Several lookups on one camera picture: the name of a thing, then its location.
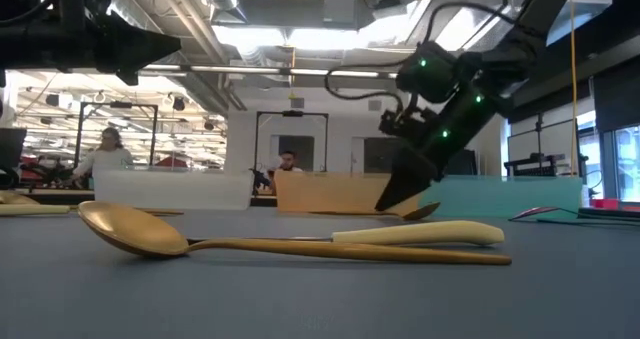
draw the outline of cream handle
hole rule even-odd
[[[337,232],[333,233],[331,238],[337,243],[353,244],[471,243],[490,245],[502,243],[504,232],[491,225],[456,220]]]
[[[35,215],[35,214],[66,214],[71,211],[67,205],[32,205],[32,204],[2,204],[0,215]]]

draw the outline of man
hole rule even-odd
[[[296,167],[296,153],[291,150],[285,150],[280,154],[280,165],[274,165],[267,170],[269,180],[271,180],[271,190],[276,193],[275,172],[276,170],[301,172],[302,169]]]

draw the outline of teal box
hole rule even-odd
[[[421,205],[440,202],[435,218],[509,219],[536,207],[558,207],[577,212],[581,206],[579,177],[447,176],[434,183]],[[575,214],[553,211],[536,218],[573,219]]]

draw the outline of gray table surface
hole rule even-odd
[[[191,237],[399,223],[267,208],[168,221]],[[151,261],[110,247],[75,215],[0,218],[0,338],[640,337],[638,230],[490,223],[507,242],[483,250],[508,253],[511,266],[227,250]]]

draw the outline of window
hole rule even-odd
[[[615,140],[619,199],[640,201],[640,126],[616,130]]]
[[[602,166],[600,164],[600,136],[596,130],[596,112],[579,115],[578,136],[580,154],[587,157],[585,162],[587,186],[591,188],[595,195],[593,198],[604,198],[604,186],[602,184]]]

